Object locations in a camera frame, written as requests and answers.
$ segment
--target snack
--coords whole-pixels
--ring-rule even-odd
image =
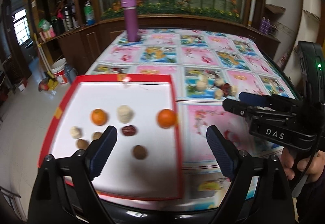
[[[176,113],[170,109],[163,109],[157,115],[157,122],[161,128],[170,128],[176,123]]]
[[[198,91],[205,91],[206,90],[206,87],[207,87],[207,83],[201,81],[201,80],[198,80],[196,82],[196,89]]]
[[[208,83],[208,77],[206,75],[199,75],[199,80],[204,82],[205,84]]]
[[[97,126],[104,125],[107,122],[107,114],[102,109],[95,109],[90,115],[91,121]]]
[[[133,156],[138,160],[143,160],[147,157],[147,149],[142,145],[136,145],[133,147]]]
[[[230,96],[236,96],[238,92],[238,87],[237,86],[231,86],[231,92],[230,92]]]
[[[78,149],[83,149],[83,150],[85,150],[85,149],[87,149],[87,147],[89,146],[89,142],[86,141],[86,140],[83,140],[83,139],[79,139],[79,140],[77,140],[77,142],[76,142],[76,146],[77,146]]]
[[[214,92],[214,98],[216,100],[220,100],[222,97],[223,97],[224,93],[221,89],[217,89],[215,92]]]
[[[225,82],[224,82],[223,78],[217,78],[217,79],[214,81],[214,84],[215,84],[217,87],[221,87],[224,83],[225,83]]]
[[[223,84],[220,89],[223,91],[225,97],[228,97],[231,93],[231,86],[228,83]]]
[[[137,133],[137,129],[133,125],[125,126],[121,130],[125,136],[133,136]]]
[[[129,123],[133,115],[133,110],[127,105],[121,105],[117,108],[117,117],[121,123]]]
[[[91,137],[93,138],[93,140],[98,140],[101,135],[102,135],[102,133],[100,131],[97,131],[97,132],[94,132]]]
[[[76,126],[71,127],[70,134],[76,140],[82,137],[81,129]]]

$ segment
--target tiled floor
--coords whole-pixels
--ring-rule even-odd
[[[20,194],[27,216],[32,187],[37,175],[37,161],[47,128],[56,107],[69,85],[58,85],[56,95],[39,92],[38,67],[28,79],[25,90],[11,94],[0,108],[4,122],[0,124],[0,185],[10,185]]]

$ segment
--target nut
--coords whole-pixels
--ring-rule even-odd
[[[93,140],[98,140],[102,133],[100,131],[94,132],[92,135]]]
[[[79,139],[79,140],[77,140],[77,142],[76,142],[76,146],[77,146],[78,149],[83,149],[83,150],[85,150],[85,149],[87,149],[87,147],[89,146],[89,142],[86,141],[86,140],[83,140],[83,139]]]
[[[125,126],[122,128],[122,133],[125,136],[133,136],[137,133],[137,129],[133,125]]]
[[[147,149],[142,145],[136,145],[133,147],[133,156],[138,160],[143,160],[147,157]]]

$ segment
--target bottle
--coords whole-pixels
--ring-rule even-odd
[[[72,84],[77,77],[77,71],[68,64],[64,65],[64,74],[70,84]]]
[[[74,27],[78,27],[79,26],[79,23],[78,21],[76,20],[76,5],[74,4],[74,1],[72,1],[71,3],[71,10],[72,10],[72,21],[74,22]]]
[[[266,28],[267,28],[267,20],[265,17],[263,17],[259,31],[265,34]]]
[[[124,9],[124,21],[129,42],[138,41],[138,16],[137,16],[137,0],[121,0],[121,6]]]
[[[83,8],[84,15],[86,17],[86,25],[92,25],[95,23],[95,14],[94,14],[94,8],[91,5],[90,0],[88,0]]]
[[[265,34],[269,34],[270,28],[271,28],[271,22],[270,22],[270,19],[267,19],[267,21],[266,21],[266,28],[265,28]]]
[[[71,30],[74,28],[74,22],[72,20],[73,18],[73,13],[72,13],[72,6],[71,4],[67,4],[63,7],[62,9],[63,11],[63,16],[64,16],[64,19],[65,19],[65,23],[66,23],[66,26],[67,26],[67,29],[68,30]]]

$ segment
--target orange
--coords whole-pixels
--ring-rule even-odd
[[[90,115],[91,121],[98,125],[104,125],[107,122],[107,114],[102,109],[95,109]]]
[[[170,109],[163,109],[157,115],[157,122],[161,128],[170,128],[176,123],[176,113]]]

